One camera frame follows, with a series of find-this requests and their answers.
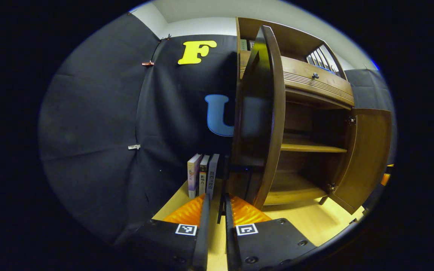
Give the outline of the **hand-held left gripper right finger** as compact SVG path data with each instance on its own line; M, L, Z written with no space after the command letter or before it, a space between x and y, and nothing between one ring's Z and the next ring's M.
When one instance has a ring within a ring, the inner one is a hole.
M288 219L234 225L229 193L223 194L229 271L285 271L305 261L317 247Z

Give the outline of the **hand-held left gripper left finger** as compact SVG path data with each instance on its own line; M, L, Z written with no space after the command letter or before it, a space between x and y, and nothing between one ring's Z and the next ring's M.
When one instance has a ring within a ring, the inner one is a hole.
M208 195L179 208L176 222L151 219L126 240L126 258L136 271L205 271L211 200Z

